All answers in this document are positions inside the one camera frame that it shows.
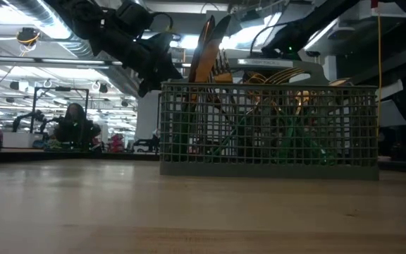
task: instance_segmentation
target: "cable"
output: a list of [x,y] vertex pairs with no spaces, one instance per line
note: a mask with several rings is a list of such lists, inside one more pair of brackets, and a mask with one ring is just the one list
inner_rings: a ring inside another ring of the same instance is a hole
[[381,85],[382,85],[382,66],[381,66],[381,17],[380,11],[376,8],[377,12],[377,22],[379,24],[379,106],[377,109],[377,130],[376,130],[376,137],[377,142],[379,141],[379,129],[380,129],[380,113],[381,113]]
[[245,84],[251,84],[251,83],[250,83],[251,80],[259,80],[259,81],[260,81],[260,84],[264,84],[264,80],[263,80],[262,78],[256,77],[255,75],[254,75],[253,77],[249,78],[249,79],[245,82]]
[[[28,53],[28,51],[22,51],[20,54],[20,57],[23,57],[26,53]],[[12,65],[12,67],[7,71],[6,75],[4,75],[4,77],[2,79],[0,79],[0,84],[1,82],[3,82],[3,80],[5,78],[7,78],[7,76],[10,74],[10,72],[17,66],[17,64],[15,63],[14,65]]]
[[18,40],[19,43],[29,43],[29,44],[31,44],[32,42],[36,41],[36,40],[39,38],[39,36],[40,36],[40,32],[39,32],[39,33],[37,33],[37,36],[36,36],[36,37],[34,37],[34,38],[32,38],[32,39],[29,39],[29,40],[22,41],[22,40],[19,40],[19,39],[18,39],[18,34],[19,34],[19,33],[17,33],[17,40]]
[[267,79],[267,83],[277,85],[277,82],[280,82],[280,80],[286,80],[289,79],[289,77],[298,72],[303,72],[302,69],[300,68],[288,68],[285,69],[284,71],[280,71],[275,77]]
[[260,78],[262,78],[263,80],[266,80],[267,78],[264,76],[264,75],[262,75],[262,74],[260,74],[260,73],[255,73],[255,72],[252,72],[252,71],[248,71],[247,72],[247,75],[249,76],[249,77],[255,77],[255,76],[259,76]]
[[264,83],[270,83],[271,80],[275,80],[275,79],[277,79],[277,77],[282,76],[283,74],[286,74],[286,73],[289,73],[289,72],[293,72],[293,71],[295,71],[297,69],[299,69],[299,68],[297,68],[297,67],[287,68],[285,70],[274,73],[272,76],[268,77],[266,79],[266,81],[264,81]]
[[295,76],[298,76],[298,75],[303,74],[303,73],[305,73],[305,72],[304,71],[295,71],[294,73],[291,73],[291,74],[281,78],[280,80],[276,80],[275,84],[281,85],[281,84],[283,84],[283,82],[285,82],[287,80],[290,80],[291,78],[294,78]]
[[266,26],[266,27],[263,28],[261,31],[259,31],[259,32],[257,33],[257,36],[255,36],[255,37],[253,38],[252,45],[250,46],[250,55],[252,55],[253,46],[254,46],[254,43],[257,41],[258,36],[259,36],[260,34],[262,34],[265,30],[268,30],[269,28],[274,28],[274,27],[282,26],[282,25],[287,25],[287,24],[292,23],[292,22],[294,22],[294,21],[283,22],[283,23],[276,23],[275,25]]
[[30,47],[30,48],[26,47],[26,46],[23,45],[23,44],[20,44],[20,51],[21,51],[21,52],[31,52],[31,51],[34,51],[36,48],[37,48],[37,45],[36,45],[36,44],[34,44],[34,46],[32,46],[32,47]]
[[203,13],[203,8],[208,4],[211,4],[212,6],[214,6],[217,11],[220,11],[220,9],[217,7],[217,5],[215,5],[213,3],[206,2],[206,3],[203,4],[202,9],[200,10],[200,13]]
[[153,13],[152,17],[154,18],[154,17],[159,16],[159,15],[164,15],[164,16],[168,17],[168,19],[170,20],[170,23],[168,24],[168,29],[167,30],[172,30],[172,28],[173,28],[173,19],[172,19],[172,17],[170,17],[169,14],[164,13],[164,12]]

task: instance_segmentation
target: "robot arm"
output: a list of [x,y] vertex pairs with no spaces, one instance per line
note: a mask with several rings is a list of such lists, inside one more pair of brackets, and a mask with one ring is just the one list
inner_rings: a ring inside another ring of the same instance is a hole
[[46,0],[73,32],[89,40],[94,55],[105,51],[139,73],[141,97],[150,90],[160,90],[161,82],[182,78],[168,53],[171,33],[140,39],[160,13],[149,13],[140,5],[124,1],[117,10],[101,8],[88,0]]
[[12,123],[12,132],[14,133],[17,132],[21,120],[26,119],[28,117],[34,117],[36,121],[43,121],[45,115],[43,115],[43,113],[40,110],[37,110],[36,112],[30,112],[28,114],[17,117],[15,121],[13,121]]
[[60,117],[54,117],[54,118],[49,119],[49,120],[43,119],[43,123],[42,123],[42,125],[40,126],[40,133],[43,134],[43,132],[44,132],[45,128],[47,127],[47,124],[48,124],[48,123],[51,123],[52,121],[53,121],[53,122],[60,123],[60,122],[62,122],[63,120],[64,120],[64,118],[63,118],[62,116],[60,116]]
[[326,27],[360,0],[326,0],[307,17],[296,20],[279,30],[268,45],[262,48],[265,57],[277,58],[301,50],[309,38]]

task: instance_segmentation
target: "pipe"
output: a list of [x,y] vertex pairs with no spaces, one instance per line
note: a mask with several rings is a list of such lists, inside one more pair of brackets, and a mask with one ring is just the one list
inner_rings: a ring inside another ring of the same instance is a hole
[[[64,23],[62,18],[46,5],[43,0],[3,0],[14,11],[30,17],[32,22],[43,33],[53,39],[73,40],[73,42],[60,42],[59,44],[67,49],[71,54],[79,59],[91,59],[93,57],[92,49],[87,41],[80,39],[73,31]],[[104,59],[111,57],[102,52],[100,56]],[[129,95],[137,96],[137,84],[128,74],[126,70],[120,66],[111,67],[109,69],[96,70],[107,76],[111,83],[117,87],[120,92]]]
[[[13,35],[0,35],[0,41],[4,40],[16,40],[17,37]],[[50,39],[47,37],[40,37],[39,42],[50,42],[50,43],[62,43],[62,42],[67,42],[67,43],[81,43],[81,41],[72,41],[72,40],[67,40],[67,39]]]

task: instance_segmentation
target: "table surface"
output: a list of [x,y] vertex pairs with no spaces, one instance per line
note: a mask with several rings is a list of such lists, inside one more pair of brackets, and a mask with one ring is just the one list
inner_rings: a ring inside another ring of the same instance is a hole
[[406,174],[159,175],[158,162],[0,164],[0,253],[405,253]]

